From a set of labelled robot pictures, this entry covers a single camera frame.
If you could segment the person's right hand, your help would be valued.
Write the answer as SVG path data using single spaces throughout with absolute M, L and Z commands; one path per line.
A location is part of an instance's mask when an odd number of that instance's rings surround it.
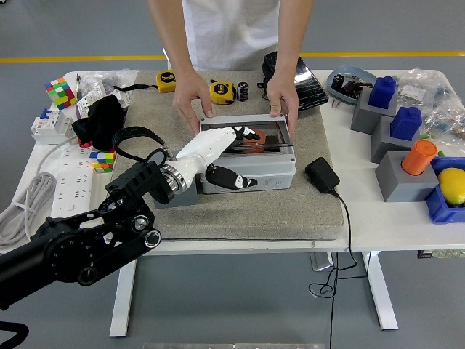
M 182 120 L 196 135 L 200 131 L 199 120 L 192 107 L 193 100 L 200 100 L 204 116 L 213 116 L 213 107 L 204 79 L 194 70 L 174 70 L 176 76 L 176 89 L 174 92 L 173 106 Z

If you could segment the person's left hand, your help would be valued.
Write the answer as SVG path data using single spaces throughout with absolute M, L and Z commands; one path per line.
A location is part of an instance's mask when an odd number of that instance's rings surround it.
M 293 71 L 276 70 L 267 84 L 267 97 L 270 104 L 270 116 L 287 116 L 288 131 L 291 137 L 297 126 L 299 98 L 294 83 Z

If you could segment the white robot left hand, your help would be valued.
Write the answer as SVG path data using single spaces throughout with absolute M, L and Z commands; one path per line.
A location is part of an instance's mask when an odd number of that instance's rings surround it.
M 201 173 L 205 174 L 209 183 L 230 190 L 254 187 L 258 184 L 257 180 L 214 164 L 224 150 L 241 138 L 258 140 L 260 136 L 248 127 L 223 127 L 202 131 L 176 155 L 175 160 L 166 162 L 164 168 L 173 169 L 173 175 L 177 177 L 178 185 L 183 191 Z

